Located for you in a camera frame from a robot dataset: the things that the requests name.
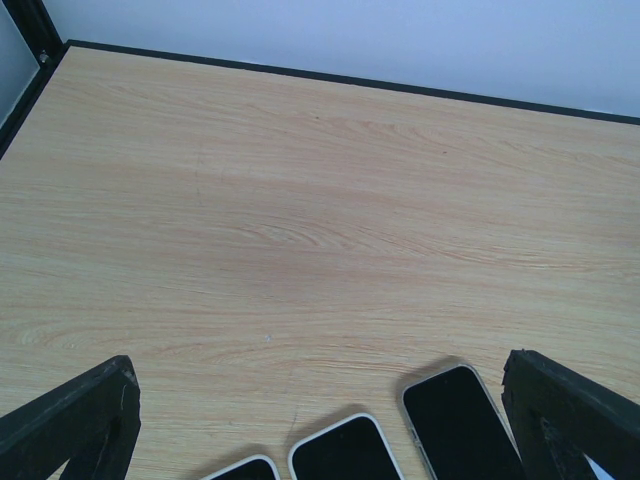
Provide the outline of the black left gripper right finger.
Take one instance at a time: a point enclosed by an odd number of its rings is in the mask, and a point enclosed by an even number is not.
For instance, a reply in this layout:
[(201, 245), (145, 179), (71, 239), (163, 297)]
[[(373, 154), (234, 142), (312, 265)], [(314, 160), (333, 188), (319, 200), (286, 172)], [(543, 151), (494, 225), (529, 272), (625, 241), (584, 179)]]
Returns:
[(639, 405), (534, 350), (513, 350), (501, 395), (528, 479), (639, 477)]

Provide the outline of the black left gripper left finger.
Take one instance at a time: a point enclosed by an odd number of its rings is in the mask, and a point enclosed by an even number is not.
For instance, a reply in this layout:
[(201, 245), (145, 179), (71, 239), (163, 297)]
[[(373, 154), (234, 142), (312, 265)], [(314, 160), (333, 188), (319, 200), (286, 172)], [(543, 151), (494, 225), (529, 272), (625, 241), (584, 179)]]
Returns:
[(123, 479), (140, 428), (133, 363), (114, 356), (1, 418), (1, 477)]

